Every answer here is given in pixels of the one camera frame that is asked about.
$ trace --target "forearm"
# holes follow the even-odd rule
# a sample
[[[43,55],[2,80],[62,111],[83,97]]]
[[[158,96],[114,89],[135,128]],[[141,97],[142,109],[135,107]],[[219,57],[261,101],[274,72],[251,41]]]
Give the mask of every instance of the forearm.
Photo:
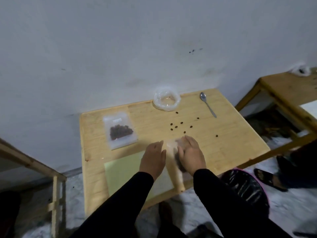
[[[153,183],[150,174],[136,173],[93,212],[71,237],[128,237]]]
[[[290,237],[207,169],[194,174],[194,190],[224,237]]]

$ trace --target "table top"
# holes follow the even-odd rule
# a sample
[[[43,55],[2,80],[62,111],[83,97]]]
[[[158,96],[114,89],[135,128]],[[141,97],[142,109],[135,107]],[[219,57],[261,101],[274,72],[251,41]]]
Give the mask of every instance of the table top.
[[[269,94],[283,103],[292,115],[300,119],[311,131],[317,132],[317,120],[300,105],[317,100],[317,74],[299,77],[292,73],[279,73],[261,77],[261,85]]]
[[[207,105],[200,100],[200,91],[181,95],[179,107],[171,112],[158,110],[153,106],[153,101],[149,100],[81,114],[81,151],[87,216],[109,197],[104,163],[145,150],[152,142],[164,140],[163,148],[166,148],[167,140],[180,138],[186,132],[197,140],[204,153],[207,168],[216,175],[269,151],[266,143],[220,91],[208,89],[204,93],[217,118],[212,116]],[[139,139],[135,144],[111,151],[106,142],[102,118],[120,111],[128,113]],[[183,181],[179,178],[179,170],[171,154],[167,154],[166,167],[175,188],[148,200],[143,208],[192,187],[192,179]]]

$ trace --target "floor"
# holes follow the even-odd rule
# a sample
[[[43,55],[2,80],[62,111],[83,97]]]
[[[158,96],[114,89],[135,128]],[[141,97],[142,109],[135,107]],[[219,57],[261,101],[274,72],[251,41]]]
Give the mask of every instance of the floor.
[[[261,133],[259,129],[263,127],[259,122],[254,123],[251,120],[249,123]],[[287,142],[286,138],[274,135],[275,138],[262,136],[270,147]],[[256,164],[255,167],[271,173],[278,170],[275,158]],[[248,167],[246,170],[252,172],[253,168]],[[293,237],[296,237],[292,234],[293,231],[317,234],[317,189],[290,189],[283,193],[269,186],[264,187],[270,201],[269,217],[272,221]],[[46,207],[51,196],[51,185],[22,193],[22,205],[16,222],[17,238],[50,237],[50,214],[46,212]],[[168,202],[173,209],[174,224],[184,233],[188,234],[198,225],[206,224],[221,234],[193,189],[169,199]],[[65,220],[66,229],[61,231],[61,237],[68,237],[85,220],[82,174],[67,179]],[[158,206],[142,211],[136,226],[141,237],[156,237],[159,227]]]

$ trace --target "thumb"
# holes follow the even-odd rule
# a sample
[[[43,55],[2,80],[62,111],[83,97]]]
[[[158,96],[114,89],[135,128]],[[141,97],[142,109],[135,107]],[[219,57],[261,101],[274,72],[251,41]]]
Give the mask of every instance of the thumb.
[[[179,159],[182,160],[184,158],[184,150],[181,146],[177,146]]]
[[[161,158],[165,163],[165,161],[166,161],[166,149],[161,152]]]

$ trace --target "hand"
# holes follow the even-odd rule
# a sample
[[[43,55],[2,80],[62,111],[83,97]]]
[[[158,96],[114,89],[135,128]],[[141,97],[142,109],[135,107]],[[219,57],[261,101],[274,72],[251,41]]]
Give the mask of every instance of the hand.
[[[166,161],[166,149],[162,151],[164,141],[149,144],[141,159],[140,172],[152,175],[154,181],[160,176]]]
[[[177,146],[177,149],[180,162],[187,172],[190,173],[191,176],[194,176],[196,170],[206,169],[205,157],[197,141],[187,135],[183,136],[181,141],[183,145],[182,147]]]

